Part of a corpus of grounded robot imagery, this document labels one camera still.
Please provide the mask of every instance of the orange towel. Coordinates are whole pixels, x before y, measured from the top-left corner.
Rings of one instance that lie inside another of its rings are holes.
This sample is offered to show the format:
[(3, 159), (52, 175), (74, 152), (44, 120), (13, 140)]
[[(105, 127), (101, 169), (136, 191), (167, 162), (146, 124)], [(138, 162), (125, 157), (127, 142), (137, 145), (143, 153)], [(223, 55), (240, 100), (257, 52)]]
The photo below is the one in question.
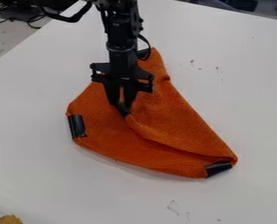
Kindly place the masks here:
[(236, 164), (231, 149), (173, 87), (160, 54), (152, 49), (139, 65), (155, 75), (154, 93), (139, 92), (123, 118), (108, 103), (103, 84), (92, 82), (67, 109), (68, 117), (82, 116), (85, 126), (75, 142), (109, 158), (190, 178)]

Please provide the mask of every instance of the black object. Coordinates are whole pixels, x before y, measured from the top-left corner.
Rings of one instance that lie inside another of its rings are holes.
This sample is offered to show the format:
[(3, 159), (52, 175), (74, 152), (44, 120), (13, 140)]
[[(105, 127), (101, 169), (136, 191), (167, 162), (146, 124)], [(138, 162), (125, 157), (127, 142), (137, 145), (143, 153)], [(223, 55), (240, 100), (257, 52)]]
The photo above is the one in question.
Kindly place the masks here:
[[(50, 18), (75, 23), (89, 11), (92, 4), (101, 13), (108, 36), (106, 46), (110, 53), (110, 63), (90, 65), (93, 72), (92, 81), (104, 85), (109, 103), (116, 106), (122, 116), (126, 116), (138, 91), (153, 91), (154, 76), (141, 69), (138, 64), (139, 60), (149, 58), (151, 47), (147, 39), (140, 35), (144, 20), (139, 16), (137, 0), (88, 0), (72, 17), (63, 17), (40, 8)], [(138, 39), (146, 42), (148, 49), (139, 51)]]
[(70, 115), (67, 119), (73, 139), (77, 137), (87, 137), (84, 121), (81, 115)]
[(30, 18), (38, 16), (39, 14), (40, 11), (37, 7), (32, 7), (31, 5), (13, 4), (4, 10), (0, 17), (27, 22)]
[(220, 172), (227, 171), (232, 168), (231, 162), (223, 161), (205, 166), (207, 178), (210, 178)]
[(254, 0), (220, 0), (240, 11), (255, 11), (258, 1)]

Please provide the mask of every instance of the floor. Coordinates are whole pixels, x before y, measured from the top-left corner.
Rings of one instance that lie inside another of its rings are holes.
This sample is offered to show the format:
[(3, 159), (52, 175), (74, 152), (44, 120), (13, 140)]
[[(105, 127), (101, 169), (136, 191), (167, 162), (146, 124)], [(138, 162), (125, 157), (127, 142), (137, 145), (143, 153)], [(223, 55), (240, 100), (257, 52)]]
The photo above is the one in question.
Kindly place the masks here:
[[(211, 0), (203, 0), (202, 4), (208, 5)], [(259, 0), (257, 10), (252, 13), (259, 16), (277, 19), (276, 0)], [(37, 26), (42, 26), (50, 21), (49, 18), (44, 18), (36, 23)], [(29, 27), (24, 22), (5, 22), (0, 24), (0, 57), (9, 50), (17, 46), (20, 42), (27, 39), (37, 30)]]

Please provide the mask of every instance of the white table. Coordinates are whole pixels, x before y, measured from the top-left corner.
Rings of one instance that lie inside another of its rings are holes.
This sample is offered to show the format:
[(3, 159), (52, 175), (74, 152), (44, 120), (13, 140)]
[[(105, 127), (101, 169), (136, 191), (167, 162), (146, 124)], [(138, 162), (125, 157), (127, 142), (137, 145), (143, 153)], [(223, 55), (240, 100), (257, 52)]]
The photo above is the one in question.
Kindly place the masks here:
[(173, 84), (238, 165), (193, 180), (73, 143), (67, 105), (90, 83), (89, 64), (107, 61), (93, 9), (78, 24), (51, 22), (0, 59), (0, 206), (26, 224), (277, 223), (277, 21), (139, 3)]

